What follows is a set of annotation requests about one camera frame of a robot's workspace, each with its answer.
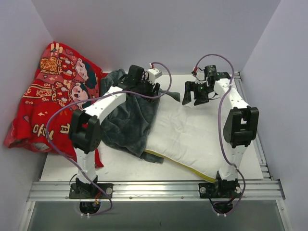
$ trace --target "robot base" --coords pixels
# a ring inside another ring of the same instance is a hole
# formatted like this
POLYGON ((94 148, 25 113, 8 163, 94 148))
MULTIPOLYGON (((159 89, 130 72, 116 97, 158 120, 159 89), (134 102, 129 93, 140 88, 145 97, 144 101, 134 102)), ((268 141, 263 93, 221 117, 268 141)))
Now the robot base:
MULTIPOLYGON (((97 183, 94 181, 106 194, 112 198, 113 184, 111 183, 97 183)), ((92 184, 85 184, 76 179, 76 183, 71 185, 69 192, 69 199, 107 199, 107 197, 95 188, 92 184)))
POLYGON ((239 198, 241 188, 237 179, 232 181, 222 180, 217 172, 215 184, 199 183, 199 195, 200 198, 204 199, 239 198))

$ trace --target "wire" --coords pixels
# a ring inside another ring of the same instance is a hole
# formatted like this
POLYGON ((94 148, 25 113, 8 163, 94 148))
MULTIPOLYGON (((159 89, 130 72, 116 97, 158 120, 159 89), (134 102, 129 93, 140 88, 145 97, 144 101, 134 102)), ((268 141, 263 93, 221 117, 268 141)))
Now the wire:
POLYGON ((208 98, 209 100, 213 99, 215 96, 217 96, 216 92, 214 92, 214 95, 211 98, 208 98))
POLYGON ((72 179, 73 179, 75 176, 77 176, 77 175, 78 175, 78 173, 74 174, 74 175, 72 176, 72 178, 69 180, 69 183, 68 183, 68 184, 69 184, 70 187, 72 187, 72 185, 71 185, 72 179))
POLYGON ((73 165, 75 165, 78 170, 81 172, 81 174, 95 187, 97 188, 102 194, 104 194, 104 196, 109 200, 110 202, 110 207, 103 210, 103 211, 98 211, 97 213, 94 213, 94 214, 90 214, 90 216, 96 216, 96 215, 100 215, 100 214, 103 214, 105 212, 108 212, 112 209, 113 207, 113 203, 112 203, 112 200, 110 198, 110 196, 103 190, 101 189, 96 183, 94 183, 88 176, 87 174, 83 171, 83 169, 80 167, 80 165, 74 161, 73 159, 70 159, 65 153, 63 153, 62 151, 60 151, 56 146, 55 144, 52 142, 52 140, 50 139, 49 137, 49 126, 52 122, 52 120, 63 110, 77 104, 77 103, 84 103, 84 102, 92 102, 92 101, 97 101, 97 100, 102 100, 102 99, 105 99, 105 98, 108 98, 112 95, 116 95, 116 94, 120 94, 120 93, 129 93, 129 94, 133 94, 133 95, 137 95, 137 96, 141 96, 141 97, 144 97, 144 98, 147 98, 147 99, 158 99, 160 97, 162 97, 163 95, 166 95, 168 93, 168 91, 170 90, 171 88, 171 84, 172 84, 172 76, 171 76, 171 72, 170 70, 168 69, 168 67, 166 67, 164 64, 160 63, 160 62, 153 62, 151 63, 151 67, 153 67, 154 64, 158 64, 158 65, 161 65, 163 66, 168 74, 169 74, 169 78, 170 78, 170 83, 169 83, 169 86, 167 88, 167 90, 162 93, 161 95, 157 95, 157 96, 146 96, 146 95, 142 95, 142 94, 139 94, 139 93, 136 93, 136 92, 132 92, 132 91, 129 91, 129 90, 121 90, 121 91, 116 91, 116 92, 113 92, 112 94, 108 94, 108 95, 103 95, 101 97, 98 97, 98 98, 92 98, 92 99, 86 99, 86 100, 81 100, 81 101, 77 101, 77 102, 74 102, 74 103, 71 103, 63 108, 61 108, 60 110, 58 110, 56 113, 54 113, 50 119, 48 120, 47 122, 47 125, 46 125, 46 131, 47 131, 47 140, 49 142, 49 144, 53 147, 53 149, 58 153, 60 154, 61 156, 63 156, 65 159, 67 159, 68 161, 70 161, 73 165))
MULTIPOLYGON (((199 67, 196 67, 196 68, 195 68, 195 70, 197 70, 197 69, 199 69, 200 71, 204 71, 203 69, 201 69, 201 68, 199 68, 199 67)), ((204 80, 200 80, 200 79, 198 79, 198 77, 197 77, 197 73, 193 74, 192 76, 194 76, 194 77, 195 77, 197 80, 199 80, 200 82, 205 81, 205 79, 204 79, 204 80)))
POLYGON ((199 61, 197 62, 196 66, 195 66, 195 68, 194 68, 194 71, 197 70, 198 65, 199 65, 199 63, 201 62, 201 60, 203 60, 205 57, 208 57, 208 56, 217 56, 217 57, 220 57, 220 58, 224 59, 224 60, 230 65, 230 67, 231 67, 231 69, 232 69, 232 76, 231 76, 230 81, 229 81, 229 88, 228 88, 228 90, 226 91, 226 93, 222 96, 222 98, 221 98, 221 100, 220 100, 220 102, 219 102, 219 107, 218 107, 218 136, 219 136, 219 143, 220 143, 220 148, 221 148, 221 152, 222 152, 223 158, 225 159, 225 161, 227 162, 228 165, 234 166, 234 167, 235 167, 236 171, 241 175, 241 177, 242 177, 242 179, 243 179, 243 184, 244 184, 244 186, 243 186, 242 193, 241 193, 241 195, 240 195, 240 197, 239 197, 237 203, 234 205, 234 207, 233 207, 229 212, 227 212, 227 213, 225 214, 225 215, 228 215, 228 214, 230 214, 231 212, 233 212, 233 211, 238 207, 240 201, 241 201, 242 198, 243 198, 243 194, 244 194, 245 189, 246 189, 246 182, 245 182, 245 178, 244 178, 243 174, 240 172, 240 170, 238 169, 238 167, 236 166, 236 164, 231 163, 231 162, 228 160, 227 156, 226 156, 225 149, 224 149, 224 147, 223 147, 222 134, 221 134, 221 108, 222 108, 222 103, 223 103, 224 99, 225 99, 226 96, 229 94, 229 92, 231 91, 231 88, 232 88, 231 83, 232 83, 232 81, 233 81, 233 79, 234 79, 234 67, 233 67, 232 63, 231 63, 227 58, 225 58, 224 56, 222 56, 222 55, 220 55, 220 54, 207 54, 207 55, 203 56, 201 59, 199 59, 199 61))
POLYGON ((102 194, 102 192, 98 192, 98 194, 96 194, 95 201, 94 201, 96 204, 99 203, 97 199, 101 196, 101 194, 102 194))

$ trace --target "screw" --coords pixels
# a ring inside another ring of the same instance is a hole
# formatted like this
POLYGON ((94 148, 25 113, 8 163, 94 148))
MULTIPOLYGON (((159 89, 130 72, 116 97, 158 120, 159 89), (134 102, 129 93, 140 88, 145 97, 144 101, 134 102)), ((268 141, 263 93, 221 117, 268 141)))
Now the screw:
POLYGON ((236 193, 241 193, 241 188, 237 186, 237 187, 235 188, 235 192, 236 192, 236 193))
POLYGON ((200 191, 200 193, 204 194, 204 193, 206 193, 206 188, 205 187, 201 187, 199 191, 200 191))
POLYGON ((107 195, 111 195, 112 194, 112 188, 107 188, 106 193, 107 193, 107 195))

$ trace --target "black plastic part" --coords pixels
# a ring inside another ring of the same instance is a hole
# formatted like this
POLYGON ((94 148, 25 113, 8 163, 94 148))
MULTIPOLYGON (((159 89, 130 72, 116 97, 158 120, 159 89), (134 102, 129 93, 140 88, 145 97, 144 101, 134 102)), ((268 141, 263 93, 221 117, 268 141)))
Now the black plastic part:
POLYGON ((219 210, 220 213, 226 214, 233 209, 233 202, 231 202, 229 204, 227 204, 226 202, 217 203, 217 204, 215 204, 214 208, 216 210, 219 210))
POLYGON ((193 82, 185 82, 185 92, 184 92, 184 99, 182 101, 182 105, 186 105, 192 101, 192 96, 191 96, 191 83, 193 82))
POLYGON ((256 107, 231 109, 223 128, 225 141, 230 143, 232 148, 237 145, 250 145, 257 135, 258 118, 259 110, 256 107))
POLYGON ((200 105, 209 102, 208 94, 214 91, 215 81, 219 81, 222 78, 230 79, 230 75, 227 72, 217 72, 215 65, 209 65, 204 68, 205 82, 198 84, 195 82, 185 82, 185 92, 182 105, 186 105, 192 101, 191 91, 193 91, 194 105, 200 105))
MULTIPOLYGON (((102 190, 106 191, 107 188, 113 189, 113 184, 111 183, 97 183, 97 178, 94 181, 102 190)), ((69 192, 69 199, 95 199, 96 195, 100 191, 94 187, 92 184, 86 184, 79 181, 76 178, 76 183, 71 185, 71 189, 69 192)), ((107 199, 107 197, 102 193, 100 199, 107 199)))
POLYGON ((199 183, 199 195, 203 199, 219 199, 219 198, 238 198, 241 193, 236 193, 236 187, 240 187, 238 180, 222 180, 217 172, 215 183, 199 183), (205 193, 201 193, 200 189, 204 187, 205 193))
POLYGON ((68 137, 75 148, 86 154, 97 149, 101 142, 100 121, 97 116, 90 116, 85 111, 75 110, 72 115, 68 137))
MULTIPOLYGON (((111 188, 113 191, 113 184, 111 183, 97 183, 97 178, 94 180, 94 182, 104 191, 106 191, 107 188, 111 188)), ((92 184, 84 184, 78 181, 78 178, 77 178, 76 183, 71 185, 68 198, 69 199, 95 199, 98 193, 99 193, 99 190, 95 188, 92 184)), ((107 197, 103 193, 101 193, 101 195, 97 197, 97 199, 107 199, 107 197)), ((97 213, 100 207, 101 207, 101 204, 100 203, 97 204, 95 201, 79 203, 80 212, 83 214, 97 213)))
POLYGON ((79 203, 80 212, 83 214, 97 213, 100 207, 101 207, 101 204, 100 203, 97 204, 95 202, 80 202, 79 203))
POLYGON ((151 84, 148 80, 143 79, 144 69, 140 66, 131 65, 127 75, 123 75, 113 86, 118 86, 123 90, 133 91, 146 96, 157 96, 160 84, 151 84))

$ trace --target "cartoon face print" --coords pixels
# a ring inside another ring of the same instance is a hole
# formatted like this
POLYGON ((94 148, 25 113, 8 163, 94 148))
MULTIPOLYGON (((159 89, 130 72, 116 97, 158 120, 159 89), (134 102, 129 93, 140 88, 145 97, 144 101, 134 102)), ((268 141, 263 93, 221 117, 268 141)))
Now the cartoon face print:
MULTIPOLYGON (((76 83, 72 88, 71 97, 74 102, 89 99, 88 90, 83 83, 76 83)), ((77 103, 80 110, 91 105, 91 102, 77 103)))
POLYGON ((90 89, 94 89, 97 84, 97 81, 91 65, 78 58, 76 62, 76 70, 78 75, 83 78, 85 85, 90 89))
POLYGON ((55 93, 52 96, 53 101, 56 101, 61 107, 69 104, 71 100, 69 96, 69 90, 64 84, 56 82, 53 84, 52 90, 55 93))
POLYGON ((80 77, 83 78, 84 81, 88 80, 88 72, 86 70, 85 64, 82 62, 82 59, 78 58, 78 61, 76 62, 76 70, 77 73, 80 75, 80 77))

